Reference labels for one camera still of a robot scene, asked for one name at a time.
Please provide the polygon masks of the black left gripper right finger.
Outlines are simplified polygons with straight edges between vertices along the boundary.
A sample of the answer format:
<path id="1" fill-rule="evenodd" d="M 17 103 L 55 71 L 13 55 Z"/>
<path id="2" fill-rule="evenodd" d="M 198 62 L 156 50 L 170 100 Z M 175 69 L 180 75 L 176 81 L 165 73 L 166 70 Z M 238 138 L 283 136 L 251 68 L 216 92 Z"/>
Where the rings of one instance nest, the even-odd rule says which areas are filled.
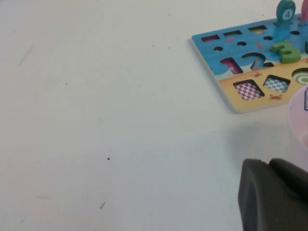
<path id="1" fill-rule="evenodd" d="M 280 158 L 271 159 L 269 166 L 292 191 L 302 199 L 308 198 L 308 173 L 305 170 Z"/>

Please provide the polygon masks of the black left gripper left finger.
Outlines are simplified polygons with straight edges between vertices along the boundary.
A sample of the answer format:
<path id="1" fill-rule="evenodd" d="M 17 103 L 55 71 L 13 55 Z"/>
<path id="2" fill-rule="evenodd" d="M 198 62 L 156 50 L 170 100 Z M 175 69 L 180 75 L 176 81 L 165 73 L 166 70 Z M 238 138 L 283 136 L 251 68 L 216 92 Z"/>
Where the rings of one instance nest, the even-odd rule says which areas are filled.
<path id="1" fill-rule="evenodd" d="M 243 161 L 238 203 L 245 231 L 308 229 L 308 199 L 292 191 L 269 163 L 261 160 Z"/>

